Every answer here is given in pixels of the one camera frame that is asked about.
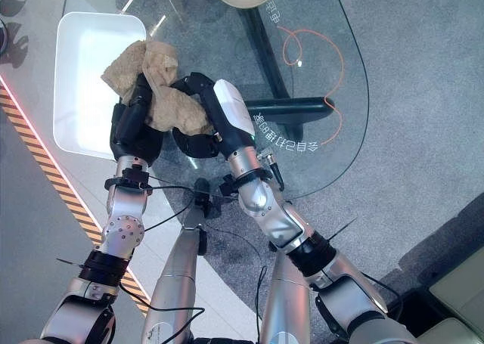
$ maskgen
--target hazard stripe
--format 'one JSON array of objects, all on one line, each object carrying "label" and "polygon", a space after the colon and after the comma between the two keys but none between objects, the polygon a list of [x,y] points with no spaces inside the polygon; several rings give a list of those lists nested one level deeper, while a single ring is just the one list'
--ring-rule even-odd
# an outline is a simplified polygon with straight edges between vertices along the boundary
[{"label": "hazard stripe", "polygon": [[[42,146],[41,141],[36,137],[37,134],[35,131],[30,128],[29,123],[24,119],[20,107],[17,106],[1,83],[0,106],[7,115],[7,118],[14,125],[14,128],[18,132],[22,141],[32,153],[35,161],[39,164],[40,169],[42,169],[54,189],[59,193],[59,197],[64,201],[68,210],[72,212],[80,227],[91,239],[94,245],[101,244],[102,234],[99,227],[95,224],[95,220],[81,204],[71,186],[69,186],[61,172],[57,169],[54,161],[49,157],[48,151]],[[126,272],[121,282],[129,291],[132,291],[141,297],[145,302],[149,302],[142,288],[139,287],[138,283],[130,273]],[[132,297],[132,299],[135,301],[135,304],[138,306],[141,313],[146,316],[148,307],[135,297]]]}]

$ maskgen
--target silver robot leg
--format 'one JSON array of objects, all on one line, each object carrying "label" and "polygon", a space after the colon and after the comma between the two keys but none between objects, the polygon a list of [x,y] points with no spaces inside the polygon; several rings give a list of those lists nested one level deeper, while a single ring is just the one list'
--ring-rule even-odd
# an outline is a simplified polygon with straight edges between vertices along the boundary
[{"label": "silver robot leg", "polygon": [[278,251],[262,317],[262,344],[309,344],[309,288],[294,264]]},{"label": "silver robot leg", "polygon": [[[151,305],[155,308],[187,308],[195,303],[195,274],[200,244],[203,210],[194,206],[188,213],[180,235],[169,254],[163,273],[154,289]],[[180,330],[191,318],[192,310],[148,311],[142,343],[160,344]],[[190,337],[190,327],[174,338],[172,344],[183,344]]]}]

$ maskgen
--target black strap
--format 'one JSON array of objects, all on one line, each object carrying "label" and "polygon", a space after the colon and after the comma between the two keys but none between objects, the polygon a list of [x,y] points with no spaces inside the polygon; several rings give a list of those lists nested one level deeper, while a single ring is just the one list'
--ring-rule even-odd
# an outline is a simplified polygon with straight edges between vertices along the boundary
[{"label": "black strap", "polygon": [[255,180],[257,178],[260,178],[263,181],[267,181],[272,179],[272,174],[270,171],[262,168],[255,169],[251,172],[248,172],[247,174],[244,174],[239,178],[237,178],[237,180],[234,180],[234,177],[229,174],[224,176],[225,183],[221,184],[219,188],[220,188],[220,191],[222,192],[222,195],[224,197],[228,197],[233,193],[237,193],[239,190],[239,187],[241,187],[242,185],[245,185],[248,182]]}]

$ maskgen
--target red wire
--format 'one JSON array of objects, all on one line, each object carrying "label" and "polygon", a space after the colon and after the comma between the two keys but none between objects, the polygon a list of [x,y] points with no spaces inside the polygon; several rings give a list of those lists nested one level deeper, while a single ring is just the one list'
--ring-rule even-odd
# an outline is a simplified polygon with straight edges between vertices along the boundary
[{"label": "red wire", "polygon": [[[325,145],[328,142],[335,139],[335,137],[338,136],[338,134],[341,131],[341,128],[343,127],[343,114],[335,106],[333,106],[332,104],[330,104],[327,101],[327,98],[330,97],[334,92],[336,92],[336,90],[341,86],[341,84],[343,82],[343,78],[344,78],[344,75],[345,75],[345,62],[344,62],[343,55],[341,54],[341,51],[338,48],[338,46],[336,44],[334,44],[334,42],[331,39],[329,39],[327,36],[325,36],[324,34],[318,33],[316,31],[310,30],[310,29],[298,29],[298,30],[290,31],[289,29],[286,29],[282,26],[278,26],[278,29],[285,31],[288,34],[287,38],[284,40],[284,45],[283,45],[283,48],[282,48],[282,58],[284,59],[285,64],[287,64],[288,66],[293,66],[294,64],[299,62],[301,60],[301,58],[303,57],[303,46],[301,45],[301,41],[297,37],[297,34],[299,34],[299,33],[309,33],[309,34],[312,34],[312,35],[315,35],[315,36],[322,38],[326,42],[330,43],[330,45],[336,50],[336,52],[338,53],[338,56],[340,57],[341,70],[340,70],[340,77],[338,79],[338,82],[333,87],[333,89],[331,89],[323,98],[324,103],[327,106],[329,106],[329,108],[334,110],[334,112],[337,113],[339,120],[340,120],[340,123],[338,125],[338,129],[333,133],[333,135],[330,138],[328,138],[327,140],[324,140],[320,143],[320,145]],[[297,47],[299,49],[297,59],[292,61],[292,62],[289,61],[286,57],[287,43],[289,42],[289,40],[291,38],[294,38],[296,40]]]}]

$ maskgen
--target black clamp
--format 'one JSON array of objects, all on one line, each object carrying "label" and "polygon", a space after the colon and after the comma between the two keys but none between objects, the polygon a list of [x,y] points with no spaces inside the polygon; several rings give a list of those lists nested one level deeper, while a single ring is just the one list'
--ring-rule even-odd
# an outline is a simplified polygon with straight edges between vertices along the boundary
[{"label": "black clamp", "polygon": [[224,183],[219,186],[220,191],[224,197],[229,197],[233,193],[237,193],[239,187],[247,184],[249,181],[260,178],[263,181],[268,181],[272,179],[272,174],[270,171],[265,169],[255,169],[245,175],[234,180],[234,177],[230,174],[224,176]]},{"label": "black clamp", "polygon": [[150,174],[141,171],[141,165],[133,165],[132,168],[123,170],[123,176],[107,179],[104,182],[104,189],[107,191],[112,185],[119,185],[128,189],[147,191],[148,195],[153,193],[153,189],[148,184]]}]

